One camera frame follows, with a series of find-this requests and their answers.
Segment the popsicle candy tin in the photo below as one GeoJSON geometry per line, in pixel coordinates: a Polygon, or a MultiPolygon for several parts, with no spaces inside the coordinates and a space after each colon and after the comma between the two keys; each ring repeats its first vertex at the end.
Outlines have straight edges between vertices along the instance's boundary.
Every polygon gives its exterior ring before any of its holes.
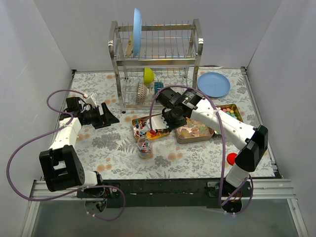
{"type": "Polygon", "coordinates": [[[187,118],[187,124],[175,130],[179,144],[189,144],[209,141],[213,136],[213,129],[205,124],[187,118]]]}

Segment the clear glass jar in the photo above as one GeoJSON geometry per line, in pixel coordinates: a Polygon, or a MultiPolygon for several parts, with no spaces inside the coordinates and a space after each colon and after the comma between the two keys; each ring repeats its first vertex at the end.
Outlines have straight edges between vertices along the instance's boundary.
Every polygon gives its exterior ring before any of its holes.
{"type": "Polygon", "coordinates": [[[153,157],[153,144],[148,138],[142,137],[137,141],[138,156],[142,159],[153,157]]]}

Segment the star candy tin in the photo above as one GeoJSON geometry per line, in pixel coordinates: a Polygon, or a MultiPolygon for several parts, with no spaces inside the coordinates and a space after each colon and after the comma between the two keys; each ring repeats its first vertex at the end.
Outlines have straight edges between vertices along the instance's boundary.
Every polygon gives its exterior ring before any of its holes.
{"type": "Polygon", "coordinates": [[[223,112],[237,119],[238,121],[243,122],[236,104],[218,105],[217,108],[220,108],[223,112]]]}

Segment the steel dish rack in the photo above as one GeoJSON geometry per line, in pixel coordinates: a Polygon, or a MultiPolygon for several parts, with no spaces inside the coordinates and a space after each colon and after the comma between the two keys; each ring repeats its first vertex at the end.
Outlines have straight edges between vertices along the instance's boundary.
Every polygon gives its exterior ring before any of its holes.
{"type": "Polygon", "coordinates": [[[180,83],[197,86],[198,69],[204,39],[199,19],[192,22],[144,23],[141,50],[125,58],[128,39],[133,26],[111,22],[108,49],[115,73],[118,101],[121,111],[147,107],[154,95],[154,85],[149,85],[149,97],[136,103],[136,86],[141,83],[144,68],[155,73],[155,79],[164,85],[180,83]]]}

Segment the red jar lid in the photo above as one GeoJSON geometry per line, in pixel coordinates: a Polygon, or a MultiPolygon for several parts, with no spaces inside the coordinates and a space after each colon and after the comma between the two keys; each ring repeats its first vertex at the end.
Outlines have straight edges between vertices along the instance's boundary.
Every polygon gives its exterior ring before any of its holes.
{"type": "Polygon", "coordinates": [[[237,154],[236,153],[230,153],[227,155],[227,162],[228,164],[230,165],[234,165],[235,164],[235,159],[237,157],[237,154]]]}

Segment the yellow plastic scoop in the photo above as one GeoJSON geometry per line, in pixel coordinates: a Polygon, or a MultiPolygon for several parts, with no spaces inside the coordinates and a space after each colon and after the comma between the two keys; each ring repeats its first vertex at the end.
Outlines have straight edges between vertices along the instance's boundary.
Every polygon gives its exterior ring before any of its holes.
{"type": "Polygon", "coordinates": [[[164,136],[168,136],[169,134],[170,133],[168,131],[167,132],[158,131],[158,132],[155,132],[155,133],[151,133],[151,131],[147,131],[146,132],[146,137],[149,140],[155,140],[155,139],[162,138],[164,136]]]}

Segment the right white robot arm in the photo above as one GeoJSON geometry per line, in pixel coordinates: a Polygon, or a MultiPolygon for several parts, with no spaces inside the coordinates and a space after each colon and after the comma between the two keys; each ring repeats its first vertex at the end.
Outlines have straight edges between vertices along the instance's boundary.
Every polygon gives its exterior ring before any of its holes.
{"type": "Polygon", "coordinates": [[[224,192],[237,195],[268,148],[268,129],[233,118],[217,108],[207,95],[190,87],[180,94],[172,86],[166,86],[156,93],[154,100],[164,107],[162,116],[168,130],[183,126],[190,118],[220,132],[223,144],[230,141],[239,150],[233,167],[221,177],[224,192]]]}

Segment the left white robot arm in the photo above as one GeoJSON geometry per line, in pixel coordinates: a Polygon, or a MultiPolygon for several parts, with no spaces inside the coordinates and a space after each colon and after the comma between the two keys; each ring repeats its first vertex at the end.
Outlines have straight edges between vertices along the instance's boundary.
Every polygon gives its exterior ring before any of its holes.
{"type": "Polygon", "coordinates": [[[52,145],[39,155],[46,185],[51,192],[72,187],[88,187],[93,197],[105,191],[102,177],[97,171],[85,171],[75,151],[79,131],[84,125],[100,129],[119,123],[105,103],[97,104],[92,97],[85,103],[79,97],[66,99],[66,110],[59,118],[60,131],[52,145]]]}

